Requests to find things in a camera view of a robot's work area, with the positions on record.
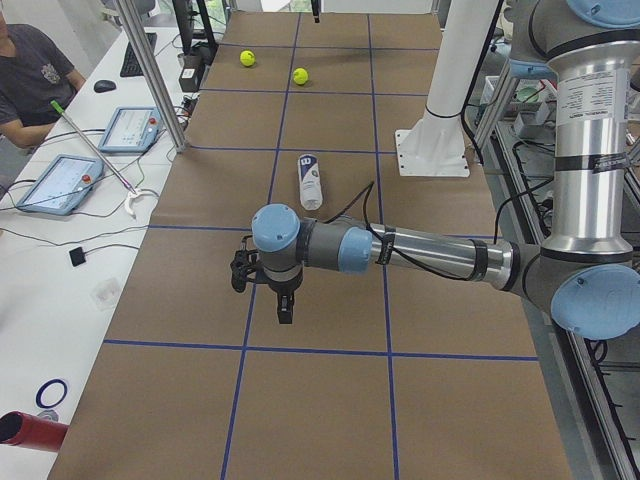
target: black shirt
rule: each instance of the black shirt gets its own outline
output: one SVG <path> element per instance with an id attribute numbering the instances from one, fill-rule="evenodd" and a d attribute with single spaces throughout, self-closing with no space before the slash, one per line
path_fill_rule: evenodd
<path id="1" fill-rule="evenodd" d="M 53 123 L 60 116 L 50 102 L 66 108 L 76 93 L 66 78 L 73 64 L 37 28 L 7 27 L 16 56 L 0 56 L 0 124 L 17 119 L 25 127 Z"/>

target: tennis ball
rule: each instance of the tennis ball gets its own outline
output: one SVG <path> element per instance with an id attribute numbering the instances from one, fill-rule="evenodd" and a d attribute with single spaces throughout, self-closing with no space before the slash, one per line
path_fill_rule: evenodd
<path id="1" fill-rule="evenodd" d="M 309 81 L 309 72 L 307 72 L 304 68 L 296 68 L 293 71 L 293 81 L 296 85 L 304 85 Z"/>
<path id="2" fill-rule="evenodd" d="M 251 50 L 243 50 L 240 54 L 240 63 L 242 63 L 245 67 L 250 67 L 254 63 L 256 63 L 256 56 Z"/>

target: white desk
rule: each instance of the white desk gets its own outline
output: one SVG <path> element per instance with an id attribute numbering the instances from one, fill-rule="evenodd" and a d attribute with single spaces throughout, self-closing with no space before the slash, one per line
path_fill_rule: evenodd
<path id="1" fill-rule="evenodd" d="M 179 50 L 171 45 L 177 34 L 174 28 L 154 28 L 158 32 L 155 52 L 167 46 L 156 60 L 174 105 L 180 105 L 183 93 L 178 84 Z M 143 77 L 120 78 L 119 71 L 127 38 L 120 35 L 104 59 L 87 79 L 67 112 L 82 129 L 105 128 L 116 107 L 153 105 L 151 93 Z M 112 92 L 96 94 L 93 84 L 99 79 L 116 82 Z M 64 120 L 58 122 L 51 136 L 71 129 Z M 100 135 L 91 137 L 95 143 Z M 59 153 L 93 156 L 77 135 L 62 137 L 43 145 L 21 173 L 20 179 L 35 179 Z M 175 149 L 165 133 L 144 155 L 140 166 L 145 179 L 141 188 L 160 193 L 171 168 Z M 124 166 L 135 156 L 110 157 Z M 110 172 L 105 167 L 105 174 Z M 142 179 L 135 165 L 124 172 L 133 184 Z M 16 188 L 17 201 L 28 188 Z M 78 211 L 92 214 L 111 212 L 125 198 L 127 191 L 111 177 L 100 182 Z M 147 225 L 156 199 L 144 196 L 135 202 L 136 219 L 123 208 L 108 218 L 81 215 L 53 217 L 21 213 L 15 209 L 0 211 L 0 226 L 56 243 L 75 241 L 103 232 Z M 8 196 L 0 208 L 10 207 Z M 81 245 L 85 251 L 114 243 L 139 246 L 143 229 L 121 235 L 99 238 Z M 66 247 L 17 237 L 7 232 L 0 236 L 0 416 L 12 410 L 37 414 L 42 409 L 35 403 L 38 388 L 53 378 L 69 385 L 66 399 L 55 408 L 60 421 L 69 423 L 75 412 L 85 382 L 100 348 L 114 312 L 114 307 L 101 309 L 92 292 L 105 281 L 116 282 L 121 290 L 129 275 L 136 250 L 111 247 L 87 257 L 87 263 L 73 267 Z M 0 480 L 45 479 L 55 454 L 0 445 Z"/>

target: blue ring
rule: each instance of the blue ring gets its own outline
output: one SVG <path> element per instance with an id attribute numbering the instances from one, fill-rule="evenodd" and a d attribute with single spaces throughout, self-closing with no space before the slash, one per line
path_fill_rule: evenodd
<path id="1" fill-rule="evenodd" d="M 42 403 L 42 395 L 44 394 L 44 391 L 47 388 L 49 388 L 51 385 L 55 385 L 56 383 L 62 385 L 62 388 L 64 388 L 64 392 L 62 392 L 62 397 L 60 397 L 60 400 L 58 400 L 55 403 L 52 403 L 51 405 L 45 405 L 44 403 Z M 38 405 L 40 408 L 44 408 L 45 410 L 49 408 L 57 407 L 62 403 L 62 401 L 65 398 L 67 398 L 67 392 L 69 392 L 69 386 L 64 380 L 62 380 L 61 378 L 54 378 L 53 380 L 49 380 L 47 383 L 45 383 L 43 386 L 41 386 L 38 389 L 38 393 L 36 393 L 36 405 Z"/>

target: black mouse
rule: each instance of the black mouse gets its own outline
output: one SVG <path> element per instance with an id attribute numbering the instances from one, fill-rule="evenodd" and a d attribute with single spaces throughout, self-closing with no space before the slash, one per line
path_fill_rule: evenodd
<path id="1" fill-rule="evenodd" d="M 93 91 L 96 93 L 110 92 L 116 89 L 116 82 L 111 80 L 98 80 L 93 84 Z"/>

